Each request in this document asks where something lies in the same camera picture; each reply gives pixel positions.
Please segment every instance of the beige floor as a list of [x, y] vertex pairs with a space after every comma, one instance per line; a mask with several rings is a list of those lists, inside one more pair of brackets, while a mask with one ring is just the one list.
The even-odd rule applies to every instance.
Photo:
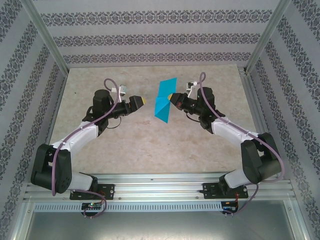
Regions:
[[[235, 65], [148, 66], [72, 68], [53, 130], [51, 143], [74, 130], [86, 115], [92, 98], [103, 89], [105, 78], [127, 86], [124, 99], [145, 97], [139, 111], [123, 117], [116, 129], [87, 144], [72, 159], [72, 170], [88, 174], [225, 172], [241, 166], [240, 148], [220, 136], [203, 130], [199, 123], [171, 106], [168, 124], [154, 117], [159, 82], [177, 77], [177, 92], [185, 92], [186, 83], [198, 80], [206, 72], [204, 85], [211, 87], [217, 109], [233, 122], [254, 131], [247, 99]], [[110, 121], [110, 127], [118, 119]]]

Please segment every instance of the black mounting bracket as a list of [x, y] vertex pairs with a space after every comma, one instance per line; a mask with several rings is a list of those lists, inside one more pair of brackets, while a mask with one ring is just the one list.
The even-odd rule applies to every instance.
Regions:
[[[98, 184], [96, 193], [101, 194], [106, 200], [113, 200], [115, 195], [114, 184]], [[70, 200], [102, 200], [101, 197], [90, 193], [71, 191]]]
[[202, 190], [199, 192], [203, 194], [204, 199], [235, 199], [236, 194], [238, 194], [239, 199], [248, 198], [248, 191], [244, 185], [231, 188], [230, 191], [224, 195], [218, 182], [205, 182], [202, 184]]

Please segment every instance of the folded blue paper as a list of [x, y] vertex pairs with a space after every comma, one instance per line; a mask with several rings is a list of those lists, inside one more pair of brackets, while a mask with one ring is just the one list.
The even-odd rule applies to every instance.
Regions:
[[177, 78], [161, 81], [158, 96], [155, 98], [154, 116], [168, 123], [170, 113], [170, 101], [168, 96], [176, 92]]

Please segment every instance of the cable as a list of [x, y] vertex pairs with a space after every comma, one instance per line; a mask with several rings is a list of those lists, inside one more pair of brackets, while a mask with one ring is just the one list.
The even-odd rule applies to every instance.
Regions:
[[86, 194], [96, 195], [96, 196], [100, 197], [100, 198], [104, 201], [104, 207], [103, 207], [102, 211], [98, 212], [96, 215], [87, 216], [87, 215], [86, 215], [86, 211], [87, 211], [88, 209], [90, 209], [90, 208], [87, 207], [86, 209], [84, 209], [84, 211], [83, 211], [83, 216], [84, 216], [85, 218], [94, 219], [94, 218], [96, 218], [96, 217], [99, 217], [101, 214], [104, 213], [104, 211], [106, 211], [106, 209], [107, 209], [107, 200], [106, 200], [106, 198], [105, 198], [103, 195], [101, 195], [101, 194], [99, 194], [99, 193], [97, 193], [97, 192], [94, 192], [94, 191], [86, 191], [86, 190], [75, 190], [75, 191], [80, 192], [80, 193], [86, 193]]
[[224, 211], [224, 212], [227, 212], [227, 213], [229, 213], [229, 214], [232, 214], [232, 215], [237, 215], [237, 214], [239, 214], [241, 211], [243, 211], [243, 210], [248, 206], [248, 204], [252, 201], [252, 199], [255, 198], [258, 190], [259, 190], [259, 185], [256, 184], [256, 189], [255, 189], [254, 193], [252, 194], [252, 196], [250, 197], [250, 199], [249, 199], [237, 212], [232, 213], [231, 211], [225, 210], [225, 209], [223, 209], [223, 211]]
[[281, 180], [284, 175], [285, 175], [285, 164], [284, 164], [284, 161], [281, 159], [280, 155], [269, 145], [267, 144], [266, 142], [262, 141], [260, 138], [254, 136], [253, 134], [251, 134], [249, 131], [243, 129], [242, 127], [240, 126], [237, 126], [235, 125], [234, 123], [230, 122], [230, 121], [227, 121], [225, 120], [224, 118], [220, 117], [217, 112], [211, 107], [211, 105], [209, 104], [207, 98], [206, 98], [206, 95], [205, 95], [205, 92], [204, 92], [204, 88], [203, 88], [203, 81], [206, 79], [206, 73], [205, 72], [201, 72], [200, 73], [200, 77], [199, 77], [199, 84], [200, 84], [200, 90], [201, 90], [201, 93], [202, 93], [202, 96], [203, 96], [203, 99], [206, 103], [206, 105], [208, 106], [208, 108], [212, 111], [212, 113], [219, 119], [221, 120], [222, 122], [224, 122], [225, 124], [229, 124], [230, 126], [234, 127], [235, 129], [241, 131], [242, 133], [248, 135], [249, 137], [257, 140], [260, 144], [264, 145], [267, 149], [269, 149], [275, 156], [276, 158], [278, 159], [279, 161], [279, 164], [281, 166], [281, 174], [279, 177], [277, 177], [276, 179], [274, 180], [264, 180], [263, 182], [264, 183], [275, 183], [279, 180]]
[[196, 122], [196, 123], [200, 123], [200, 121], [194, 120], [194, 119], [192, 119], [191, 117], [189, 117], [188, 113], [186, 113], [185, 115], [186, 115], [186, 117], [187, 117], [188, 119], [190, 119], [191, 121], [194, 121], [194, 122]]
[[121, 117], [119, 117], [120, 118], [120, 122], [119, 122], [119, 124], [117, 125], [117, 126], [113, 126], [113, 127], [106, 127], [107, 129], [116, 129], [117, 127], [119, 127], [120, 126], [120, 124], [121, 124]]
[[[103, 82], [104, 86], [109, 89], [106, 85], [106, 82], [107, 81], [111, 81], [114, 86], [115, 86], [115, 89], [116, 89], [116, 100], [115, 102], [117, 103], [118, 100], [119, 100], [119, 89], [118, 89], [118, 86], [116, 84], [116, 82], [114, 80], [112, 80], [111, 78], [106, 78]], [[55, 196], [56, 195], [56, 164], [57, 164], [57, 156], [58, 156], [58, 153], [60, 151], [60, 149], [63, 147], [63, 145], [66, 143], [66, 141], [68, 141], [73, 135], [75, 135], [76, 133], [82, 131], [83, 129], [95, 124], [96, 122], [100, 121], [101, 119], [105, 118], [106, 116], [108, 116], [116, 107], [117, 104], [113, 104], [113, 106], [111, 107], [111, 109], [106, 113], [104, 114], [103, 116], [97, 118], [96, 120], [92, 121], [92, 122], [89, 122], [88, 124], [84, 125], [83, 127], [79, 127], [77, 128], [76, 130], [74, 130], [72, 133], [70, 133], [61, 143], [60, 145], [57, 147], [57, 149], [55, 150], [55, 153], [54, 153], [54, 156], [53, 156], [53, 161], [52, 161], [52, 177], [51, 177], [51, 191], [52, 191], [52, 196]], [[82, 191], [83, 193], [92, 193], [93, 192], [89, 192], [89, 191]]]

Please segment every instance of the purple cable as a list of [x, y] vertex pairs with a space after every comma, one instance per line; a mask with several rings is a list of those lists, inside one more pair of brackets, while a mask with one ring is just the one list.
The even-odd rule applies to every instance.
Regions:
[[66, 141], [68, 141], [73, 135], [75, 135], [76, 133], [78, 133], [79, 131], [95, 124], [96, 122], [100, 121], [101, 119], [105, 118], [106, 116], [108, 116], [116, 107], [117, 105], [117, 102], [119, 100], [119, 89], [118, 89], [118, 86], [116, 84], [116, 82], [114, 80], [112, 80], [111, 78], [106, 78], [103, 82], [104, 86], [107, 88], [107, 85], [106, 85], [106, 82], [107, 81], [111, 81], [114, 86], [115, 86], [115, 89], [116, 89], [116, 100], [115, 100], [115, 104], [113, 104], [113, 106], [111, 107], [111, 109], [103, 116], [99, 117], [98, 119], [84, 125], [83, 127], [79, 127], [77, 128], [76, 130], [74, 130], [72, 133], [70, 133], [61, 143], [60, 145], [58, 146], [58, 148], [56, 149], [55, 153], [54, 153], [54, 156], [53, 156], [53, 162], [52, 162], [52, 177], [51, 177], [51, 191], [52, 191], [52, 196], [55, 196], [56, 195], [56, 163], [57, 163], [57, 156], [58, 156], [58, 153], [60, 151], [60, 149], [63, 147], [64, 143]]
[[285, 175], [285, 165], [284, 165], [284, 161], [281, 159], [280, 155], [279, 155], [269, 144], [265, 143], [265, 142], [262, 141], [260, 138], [252, 135], [249, 131], [246, 131], [246, 130], [243, 129], [242, 127], [237, 126], [237, 125], [233, 124], [232, 122], [223, 119], [222, 117], [220, 117], [220, 116], [217, 114], [217, 112], [210, 106], [210, 104], [209, 104], [209, 102], [208, 102], [208, 100], [207, 100], [207, 98], [206, 98], [206, 95], [205, 95], [205, 92], [204, 92], [204, 89], [203, 89], [203, 86], [202, 86], [202, 82], [203, 82], [205, 79], [206, 79], [206, 73], [205, 73], [205, 72], [201, 72], [198, 83], [200, 84], [200, 90], [201, 90], [203, 99], [204, 99], [206, 105], [208, 106], [208, 108], [213, 112], [213, 114], [214, 114], [218, 119], [220, 119], [222, 122], [224, 122], [225, 124], [229, 124], [229, 125], [231, 125], [232, 127], [234, 127], [235, 129], [237, 129], [237, 130], [243, 132], [244, 134], [248, 135], [249, 137], [257, 140], [260, 144], [264, 145], [267, 149], [269, 149], [269, 150], [276, 156], [276, 158], [278, 159], [279, 164], [280, 164], [280, 166], [281, 166], [281, 174], [280, 174], [280, 176], [277, 177], [277, 178], [274, 179], [274, 180], [264, 180], [263, 182], [264, 182], [264, 183], [275, 183], [275, 182], [281, 180], [281, 179], [284, 177], [284, 175]]
[[104, 207], [103, 207], [102, 211], [101, 211], [101, 212], [98, 212], [96, 215], [87, 216], [87, 215], [86, 215], [86, 211], [87, 211], [88, 209], [90, 209], [90, 208], [87, 207], [87, 208], [83, 211], [83, 216], [84, 216], [85, 218], [94, 219], [94, 218], [96, 218], [96, 217], [99, 217], [101, 214], [103, 214], [103, 213], [106, 211], [106, 209], [107, 209], [107, 200], [106, 200], [106, 198], [105, 198], [104, 196], [102, 196], [101, 194], [96, 193], [96, 192], [94, 192], [94, 191], [85, 191], [85, 190], [75, 190], [75, 191], [80, 192], [80, 193], [86, 193], [86, 194], [96, 195], [96, 196], [100, 197], [100, 198], [104, 201]]
[[248, 206], [248, 204], [252, 201], [252, 199], [255, 198], [258, 190], [259, 190], [259, 185], [256, 184], [256, 189], [255, 189], [255, 191], [254, 191], [254, 194], [252, 194], [252, 196], [250, 197], [250, 199], [243, 205], [242, 208], [240, 208], [239, 211], [237, 211], [237, 212], [235, 212], [235, 213], [232, 213], [231, 211], [225, 210], [225, 209], [223, 209], [223, 211], [224, 211], [224, 212], [227, 212], [227, 213], [229, 213], [229, 214], [232, 214], [232, 215], [237, 215], [238, 213], [242, 212], [242, 211]]

